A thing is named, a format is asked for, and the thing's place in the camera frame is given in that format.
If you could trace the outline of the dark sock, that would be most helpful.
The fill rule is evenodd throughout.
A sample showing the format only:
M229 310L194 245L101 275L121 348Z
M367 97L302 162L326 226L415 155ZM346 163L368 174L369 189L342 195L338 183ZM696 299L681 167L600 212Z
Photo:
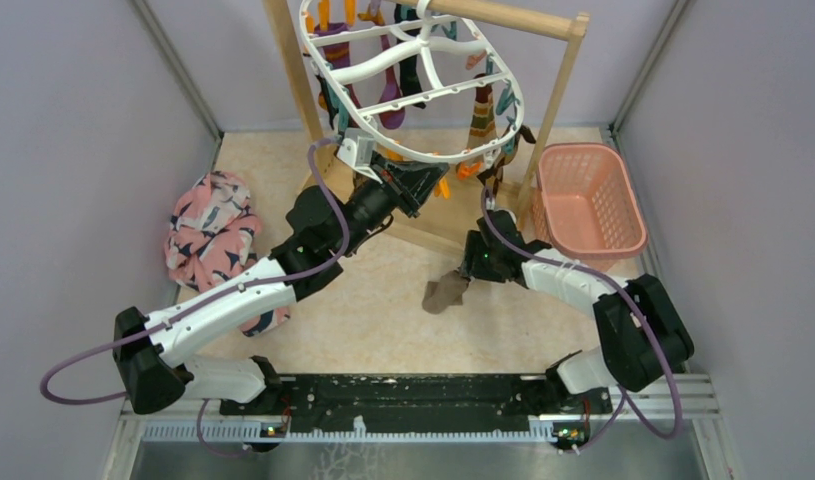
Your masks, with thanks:
M422 309L432 315L443 313L449 307L463 304L463 295L469 288L471 279L458 270L443 274L436 281L427 281L421 302Z

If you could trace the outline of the white plastic sock hanger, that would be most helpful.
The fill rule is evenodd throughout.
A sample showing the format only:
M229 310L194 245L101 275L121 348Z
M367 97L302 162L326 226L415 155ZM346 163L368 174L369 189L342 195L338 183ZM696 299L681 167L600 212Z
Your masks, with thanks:
M345 4L329 17L327 1L298 8L302 50L320 84L330 127L351 146L369 142L406 160L489 167L515 148L524 130L519 83L475 22L418 7L363 9ZM411 147L394 132L411 109L471 94L471 137L450 153Z

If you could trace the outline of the maroon purple striped sock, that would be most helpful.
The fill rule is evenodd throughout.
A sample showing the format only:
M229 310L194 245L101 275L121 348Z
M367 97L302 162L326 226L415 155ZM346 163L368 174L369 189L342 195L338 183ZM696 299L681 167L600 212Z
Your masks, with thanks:
M340 22L340 23L329 23L327 28L323 28L320 25L316 25L314 27L313 32L319 36L331 36L347 32L348 30L349 25L345 22ZM351 65L350 48L347 42L327 45L323 48L323 51L325 54L326 61L334 69L346 68ZM319 106L327 111L330 127L332 129L335 129L338 133L342 134L345 130L345 127L340 127L334 124L334 121L338 118L338 108L331 104L327 84L325 80L318 74L316 74L316 79L318 80L320 86L320 92L318 95Z

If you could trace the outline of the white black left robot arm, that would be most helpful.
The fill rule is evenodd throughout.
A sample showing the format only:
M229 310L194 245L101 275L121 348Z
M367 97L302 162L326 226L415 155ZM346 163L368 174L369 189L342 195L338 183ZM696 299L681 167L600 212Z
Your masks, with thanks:
M417 216L445 163L392 162L371 155L374 179L340 201L318 171L287 214L292 234L270 254L224 284L166 309L142 314L131 307L115 320L113 358L132 410L158 413L182 399L217 399L260 414L283 399L280 376L267 359L228 360L200 350L258 314L298 303L323 290L343 271L374 230L400 210Z

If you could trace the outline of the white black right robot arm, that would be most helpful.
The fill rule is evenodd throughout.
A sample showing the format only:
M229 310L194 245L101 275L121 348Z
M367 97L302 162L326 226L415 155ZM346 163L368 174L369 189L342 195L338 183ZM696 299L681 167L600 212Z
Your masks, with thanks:
M459 268L468 280L516 283L548 294L595 321L599 344L571 353L546 372L546 398L573 411L586 392L614 385L639 392L695 352L661 280L616 277L577 263L548 243L525 242L511 212L493 210L468 231Z

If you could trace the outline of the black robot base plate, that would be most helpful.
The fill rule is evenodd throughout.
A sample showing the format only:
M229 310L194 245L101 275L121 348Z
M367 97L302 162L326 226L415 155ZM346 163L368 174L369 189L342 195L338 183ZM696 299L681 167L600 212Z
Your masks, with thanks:
M224 400L225 416L274 415L292 433L337 433L361 418L374 434L525 432L541 415L608 414L605 388L569 396L542 374L299 374L247 404Z

